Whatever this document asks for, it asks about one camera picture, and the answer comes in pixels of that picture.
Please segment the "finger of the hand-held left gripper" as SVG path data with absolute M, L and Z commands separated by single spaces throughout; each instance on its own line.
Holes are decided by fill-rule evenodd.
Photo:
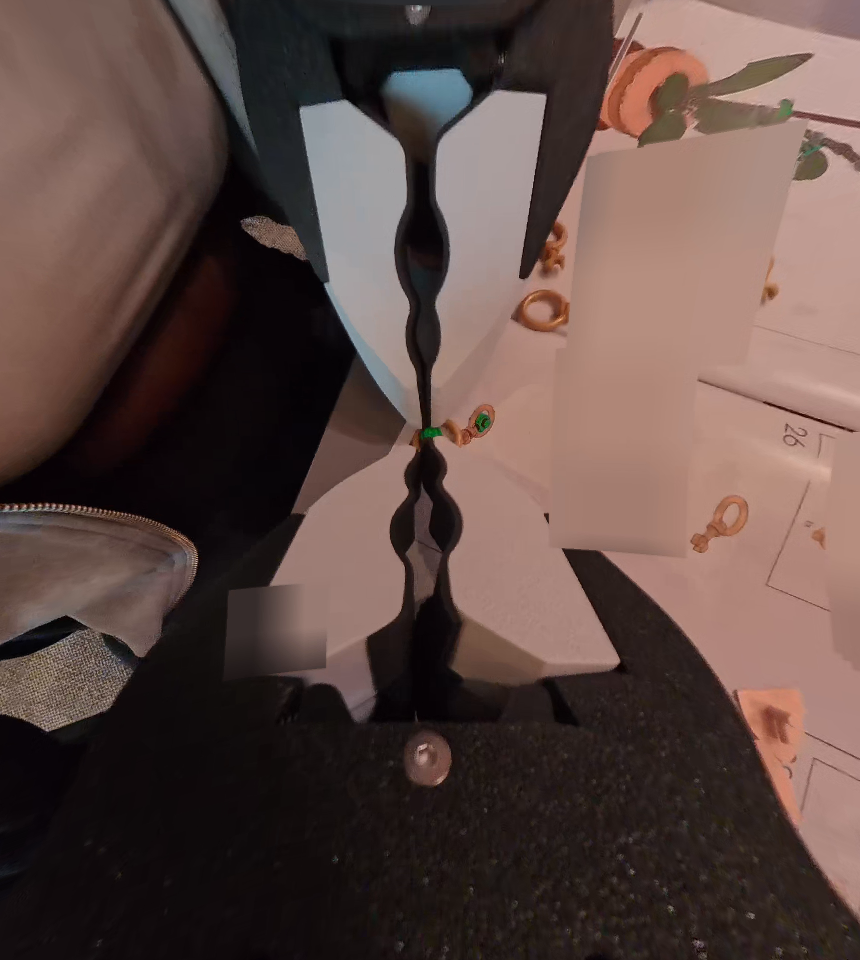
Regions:
M 498 90 L 461 114 L 436 146 L 436 208 L 446 270 L 436 297 L 435 424 L 471 394 L 522 293 L 520 268 L 546 95 Z
M 299 112 L 326 292 L 371 377 L 411 424 L 421 413 L 407 344 L 411 301 L 398 269 L 409 201 L 405 147 L 430 146 L 470 100 L 471 86 L 459 71 L 396 71 L 377 91 L 389 127 L 347 100 Z

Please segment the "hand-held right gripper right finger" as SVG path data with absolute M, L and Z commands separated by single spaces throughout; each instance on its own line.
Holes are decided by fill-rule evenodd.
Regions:
M 604 673 L 619 656 L 542 508 L 494 464 L 428 443 L 431 612 L 442 669 L 475 682 Z

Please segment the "person's grey zip jacket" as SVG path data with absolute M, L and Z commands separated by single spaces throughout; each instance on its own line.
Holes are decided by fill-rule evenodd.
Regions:
M 197 569 L 196 546 L 148 518 L 0 504 L 0 715 L 53 733 L 104 714 Z

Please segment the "pink petal toy piece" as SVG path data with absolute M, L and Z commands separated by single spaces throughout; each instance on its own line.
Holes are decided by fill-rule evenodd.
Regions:
M 761 753 L 761 762 L 786 817 L 795 828 L 798 828 L 800 811 L 794 792 L 792 772 L 778 757 L 768 751 Z
M 783 763 L 796 761 L 804 737 L 804 701 L 797 688 L 740 689 L 737 704 L 753 736 Z

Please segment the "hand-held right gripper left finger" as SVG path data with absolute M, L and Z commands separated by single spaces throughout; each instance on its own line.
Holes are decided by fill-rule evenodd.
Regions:
M 366 644 L 399 616 L 408 594 L 390 527 L 410 494 L 405 474 L 415 454 L 394 446 L 319 498 L 270 582 L 299 588 L 310 623 L 325 628 L 325 664 L 291 675 L 336 688 L 352 710 L 375 701 Z

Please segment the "white instruction booklet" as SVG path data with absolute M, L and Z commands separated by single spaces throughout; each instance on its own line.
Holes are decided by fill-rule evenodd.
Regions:
M 741 364 L 697 387 L 688 519 L 724 496 L 748 504 L 744 532 L 688 558 L 611 554 L 671 614 L 721 680 L 738 690 L 794 689 L 804 707 L 799 759 L 787 761 L 800 831 L 860 917 L 860 652 L 836 647 L 825 532 L 834 445 L 860 431 L 860 39 L 832 12 L 796 2 L 649 2 L 635 41 L 683 49 L 711 82 L 747 64 L 809 53 L 763 85 L 714 92 L 693 107 L 688 138 L 715 134 L 788 99 L 807 114 L 816 175 L 788 191 Z

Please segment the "person's leg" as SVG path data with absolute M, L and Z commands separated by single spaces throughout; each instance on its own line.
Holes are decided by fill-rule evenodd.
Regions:
M 80 430 L 72 460 L 81 473 L 124 464 L 176 415 L 220 352 L 241 294 L 232 244 L 194 251 Z

